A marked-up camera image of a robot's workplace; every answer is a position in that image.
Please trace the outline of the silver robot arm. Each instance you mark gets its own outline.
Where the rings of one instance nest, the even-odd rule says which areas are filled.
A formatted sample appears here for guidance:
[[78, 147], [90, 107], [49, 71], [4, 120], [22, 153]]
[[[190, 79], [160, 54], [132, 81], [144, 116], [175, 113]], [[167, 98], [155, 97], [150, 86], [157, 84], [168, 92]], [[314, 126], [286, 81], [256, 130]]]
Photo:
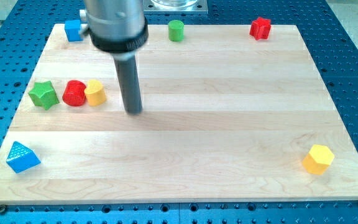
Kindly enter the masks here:
[[124, 109], [142, 112], [135, 54], [149, 38], [148, 22], [140, 0], [84, 0], [88, 23], [83, 34], [92, 44], [112, 55]]

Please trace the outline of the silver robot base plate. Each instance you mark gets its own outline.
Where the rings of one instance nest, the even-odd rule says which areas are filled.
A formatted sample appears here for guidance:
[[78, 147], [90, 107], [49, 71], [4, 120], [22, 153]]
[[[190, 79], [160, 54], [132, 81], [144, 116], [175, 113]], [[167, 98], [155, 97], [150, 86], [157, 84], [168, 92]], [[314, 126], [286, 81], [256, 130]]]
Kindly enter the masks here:
[[207, 0], [143, 0], [146, 15], [208, 13]]

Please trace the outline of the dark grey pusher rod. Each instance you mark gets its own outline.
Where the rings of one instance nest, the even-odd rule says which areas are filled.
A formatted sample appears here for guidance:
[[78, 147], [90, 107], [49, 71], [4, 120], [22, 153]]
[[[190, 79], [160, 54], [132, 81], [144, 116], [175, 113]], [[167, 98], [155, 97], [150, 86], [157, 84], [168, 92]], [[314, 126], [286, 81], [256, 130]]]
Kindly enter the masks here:
[[142, 99], [135, 57], [114, 58], [114, 64], [125, 111], [128, 114], [141, 113]]

